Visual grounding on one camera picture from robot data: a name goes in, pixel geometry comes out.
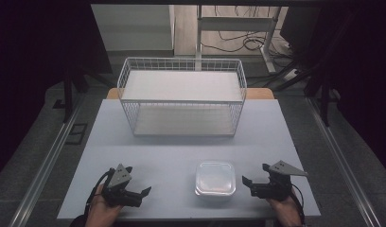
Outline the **black square floor frame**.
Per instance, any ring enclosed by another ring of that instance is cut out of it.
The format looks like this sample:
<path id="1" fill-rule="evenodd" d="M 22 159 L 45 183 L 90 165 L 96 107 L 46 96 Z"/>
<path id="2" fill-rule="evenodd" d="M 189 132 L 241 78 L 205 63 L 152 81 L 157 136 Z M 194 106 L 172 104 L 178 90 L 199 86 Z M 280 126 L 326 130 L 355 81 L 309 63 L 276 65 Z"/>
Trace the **black square floor frame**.
<path id="1" fill-rule="evenodd" d="M 74 124 L 65 140 L 66 145 L 80 145 L 87 131 L 87 123 Z"/>

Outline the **tan wooden table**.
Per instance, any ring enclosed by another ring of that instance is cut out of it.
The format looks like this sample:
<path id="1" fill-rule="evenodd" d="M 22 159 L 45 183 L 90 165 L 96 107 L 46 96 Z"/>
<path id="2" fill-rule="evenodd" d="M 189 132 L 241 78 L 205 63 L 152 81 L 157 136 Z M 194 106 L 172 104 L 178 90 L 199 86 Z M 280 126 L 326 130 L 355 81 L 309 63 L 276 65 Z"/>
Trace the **tan wooden table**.
<path id="1" fill-rule="evenodd" d="M 271 89 L 269 88 L 248 88 L 247 99 L 274 99 L 274 95 Z M 117 89 L 112 88 L 107 94 L 107 99 L 118 99 Z"/>

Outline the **person's right hand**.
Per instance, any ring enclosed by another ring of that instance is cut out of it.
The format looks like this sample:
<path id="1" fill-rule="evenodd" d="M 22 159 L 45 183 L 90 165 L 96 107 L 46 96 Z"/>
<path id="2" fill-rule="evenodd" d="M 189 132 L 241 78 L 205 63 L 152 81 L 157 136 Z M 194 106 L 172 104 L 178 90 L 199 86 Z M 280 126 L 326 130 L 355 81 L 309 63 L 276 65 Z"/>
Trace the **person's right hand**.
<path id="1" fill-rule="evenodd" d="M 279 223 L 283 227 L 302 227 L 299 209 L 292 197 L 287 197 L 284 201 L 267 199 Z"/>

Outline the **person's left hand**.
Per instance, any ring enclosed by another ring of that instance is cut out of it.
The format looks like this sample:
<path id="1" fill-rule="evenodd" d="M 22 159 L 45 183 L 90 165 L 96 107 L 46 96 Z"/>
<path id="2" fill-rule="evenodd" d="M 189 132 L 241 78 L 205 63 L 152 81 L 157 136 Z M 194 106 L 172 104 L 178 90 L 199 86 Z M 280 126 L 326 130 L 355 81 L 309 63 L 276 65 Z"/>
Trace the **person's left hand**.
<path id="1" fill-rule="evenodd" d="M 112 227 L 122 210 L 121 205 L 112 207 L 104 200 L 102 188 L 100 184 L 96 189 L 84 227 Z"/>

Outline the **clear plastic lidded container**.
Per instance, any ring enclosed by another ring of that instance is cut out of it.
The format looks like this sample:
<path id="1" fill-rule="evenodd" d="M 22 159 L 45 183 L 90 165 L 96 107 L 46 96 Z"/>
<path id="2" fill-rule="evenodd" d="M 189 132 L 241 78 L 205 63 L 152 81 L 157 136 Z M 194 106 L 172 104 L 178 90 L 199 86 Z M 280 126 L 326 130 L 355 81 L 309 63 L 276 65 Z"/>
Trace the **clear plastic lidded container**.
<path id="1" fill-rule="evenodd" d="M 232 164 L 206 161 L 197 165 L 195 192 L 201 197 L 230 198 L 236 192 L 236 173 Z"/>

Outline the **silver metal floor rail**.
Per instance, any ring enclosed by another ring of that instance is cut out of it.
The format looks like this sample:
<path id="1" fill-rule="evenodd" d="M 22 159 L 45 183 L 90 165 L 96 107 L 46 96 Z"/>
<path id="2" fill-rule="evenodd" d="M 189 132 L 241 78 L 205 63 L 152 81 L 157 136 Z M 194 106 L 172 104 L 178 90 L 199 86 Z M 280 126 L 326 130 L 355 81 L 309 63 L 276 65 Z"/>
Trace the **silver metal floor rail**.
<path id="1" fill-rule="evenodd" d="M 41 196 L 44 186 L 50 176 L 54 165 L 61 153 L 61 149 L 73 127 L 76 118 L 79 115 L 79 110 L 85 99 L 85 95 L 77 95 L 75 104 L 73 105 L 73 112 L 70 114 L 68 120 L 62 124 L 61 129 L 55 138 L 53 145 L 44 157 L 44 160 L 39 167 L 34 179 L 29 185 L 23 199 L 21 200 L 17 210 L 15 211 L 9 227 L 25 227 L 32 211 Z"/>
<path id="2" fill-rule="evenodd" d="M 321 134 L 333 156 L 339 171 L 348 187 L 350 194 L 357 205 L 360 214 L 367 227 L 382 227 L 381 222 L 377 217 L 377 213 L 367 197 L 365 191 L 361 187 L 352 168 L 348 164 L 342 153 L 342 149 L 336 140 L 332 130 L 326 125 L 321 117 L 321 110 L 317 105 L 317 101 L 313 98 L 306 97 L 306 102 L 311 109 L 312 115 L 318 125 Z"/>

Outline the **white cabinet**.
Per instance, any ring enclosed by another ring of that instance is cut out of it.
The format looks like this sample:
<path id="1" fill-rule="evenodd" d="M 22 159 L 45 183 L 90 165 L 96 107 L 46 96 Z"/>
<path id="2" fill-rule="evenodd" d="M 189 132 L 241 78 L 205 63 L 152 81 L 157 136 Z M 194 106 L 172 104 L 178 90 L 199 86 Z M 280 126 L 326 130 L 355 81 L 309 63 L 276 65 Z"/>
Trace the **white cabinet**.
<path id="1" fill-rule="evenodd" d="M 174 49 L 173 5 L 92 4 L 107 51 L 171 51 Z"/>

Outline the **white power strip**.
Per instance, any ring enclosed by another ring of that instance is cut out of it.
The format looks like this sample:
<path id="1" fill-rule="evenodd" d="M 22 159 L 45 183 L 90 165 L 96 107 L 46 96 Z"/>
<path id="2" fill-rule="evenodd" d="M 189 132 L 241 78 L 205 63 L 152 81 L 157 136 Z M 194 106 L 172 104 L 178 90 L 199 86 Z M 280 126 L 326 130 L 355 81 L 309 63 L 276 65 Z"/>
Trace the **white power strip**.
<path id="1" fill-rule="evenodd" d="M 290 80 L 290 79 L 293 79 L 293 78 L 295 78 L 299 73 L 300 73 L 300 71 L 299 71 L 298 69 L 292 69 L 290 72 L 288 72 L 288 73 L 283 77 L 283 80 L 288 81 L 288 80 Z"/>

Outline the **white metal desk frame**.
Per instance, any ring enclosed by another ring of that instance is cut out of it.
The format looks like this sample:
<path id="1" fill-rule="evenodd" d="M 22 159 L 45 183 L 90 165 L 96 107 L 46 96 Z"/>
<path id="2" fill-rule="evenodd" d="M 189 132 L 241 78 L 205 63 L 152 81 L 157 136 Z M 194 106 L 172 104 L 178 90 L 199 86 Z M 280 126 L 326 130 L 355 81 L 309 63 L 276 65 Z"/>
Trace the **white metal desk frame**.
<path id="1" fill-rule="evenodd" d="M 202 6 L 197 6 L 197 41 L 195 57 L 202 57 L 202 33 L 204 31 L 234 31 L 234 32 L 262 32 L 265 33 L 265 41 L 260 46 L 259 50 L 265 62 L 268 72 L 271 75 L 276 74 L 274 64 L 270 55 L 270 46 L 272 37 L 276 29 L 281 7 L 276 7 L 272 17 L 223 17 L 202 16 Z"/>

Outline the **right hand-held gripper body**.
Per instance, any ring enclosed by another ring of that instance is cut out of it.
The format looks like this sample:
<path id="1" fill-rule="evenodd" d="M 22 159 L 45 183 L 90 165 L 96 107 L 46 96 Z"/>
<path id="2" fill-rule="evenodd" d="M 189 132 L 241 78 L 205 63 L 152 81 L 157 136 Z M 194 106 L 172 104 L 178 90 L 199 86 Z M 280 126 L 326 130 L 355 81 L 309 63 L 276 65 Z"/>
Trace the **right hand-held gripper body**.
<path id="1" fill-rule="evenodd" d="M 251 195 L 260 199 L 284 201 L 291 193 L 291 176 L 307 177 L 308 174 L 284 161 L 279 161 L 270 167 L 267 183 L 253 183 Z"/>

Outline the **black metal stand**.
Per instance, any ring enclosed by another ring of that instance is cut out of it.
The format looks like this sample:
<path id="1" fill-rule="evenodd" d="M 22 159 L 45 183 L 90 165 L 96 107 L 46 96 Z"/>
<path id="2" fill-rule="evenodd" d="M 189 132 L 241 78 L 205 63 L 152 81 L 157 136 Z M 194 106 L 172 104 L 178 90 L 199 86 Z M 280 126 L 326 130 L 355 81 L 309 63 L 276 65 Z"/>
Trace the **black metal stand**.
<path id="1" fill-rule="evenodd" d="M 108 88 L 114 88 L 114 83 L 103 76 L 103 74 L 111 75 L 112 73 L 113 70 L 107 55 L 101 59 L 91 59 L 89 61 L 86 59 L 72 59 L 66 63 L 63 74 L 64 123 L 67 123 L 74 113 L 73 88 L 76 88 L 78 93 L 87 93 L 89 85 L 86 76 L 95 79 Z"/>
<path id="2" fill-rule="evenodd" d="M 272 88 L 273 91 L 282 91 L 290 86 L 304 80 L 309 79 L 305 89 L 305 96 L 315 96 L 318 91 L 321 91 L 320 97 L 320 111 L 319 116 L 321 117 L 323 123 L 326 127 L 329 126 L 328 121 L 328 105 L 330 101 L 330 76 L 326 72 L 326 63 L 325 61 L 320 61 L 309 67 L 308 69 L 303 70 L 297 76 L 288 81 Z"/>

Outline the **dark curtain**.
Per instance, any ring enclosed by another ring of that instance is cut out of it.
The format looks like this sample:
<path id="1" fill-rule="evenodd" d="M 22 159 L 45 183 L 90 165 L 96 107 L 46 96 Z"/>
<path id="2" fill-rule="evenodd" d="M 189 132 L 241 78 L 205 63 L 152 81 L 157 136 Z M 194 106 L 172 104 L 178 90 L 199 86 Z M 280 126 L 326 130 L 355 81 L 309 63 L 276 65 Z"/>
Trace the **dark curtain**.
<path id="1" fill-rule="evenodd" d="M 112 71 L 93 0 L 0 0 L 0 173 L 44 105 L 85 69 Z"/>
<path id="2" fill-rule="evenodd" d="M 359 1 L 357 7 L 326 69 L 340 95 L 339 110 L 386 169 L 386 0 Z M 347 12 L 290 7 L 281 35 L 305 55 L 304 64 L 314 65 Z"/>

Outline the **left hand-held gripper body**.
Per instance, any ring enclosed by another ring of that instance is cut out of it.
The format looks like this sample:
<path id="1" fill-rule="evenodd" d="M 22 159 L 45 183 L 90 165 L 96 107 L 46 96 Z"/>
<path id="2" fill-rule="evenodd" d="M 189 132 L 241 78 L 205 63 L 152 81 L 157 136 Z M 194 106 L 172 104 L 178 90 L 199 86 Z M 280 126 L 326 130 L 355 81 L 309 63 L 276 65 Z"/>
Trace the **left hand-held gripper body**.
<path id="1" fill-rule="evenodd" d="M 101 196 L 112 207 L 117 205 L 139 207 L 142 203 L 141 195 L 126 190 L 131 179 L 131 173 L 128 173 L 122 164 L 119 164 L 116 169 L 111 168 L 109 178 L 103 185 Z"/>

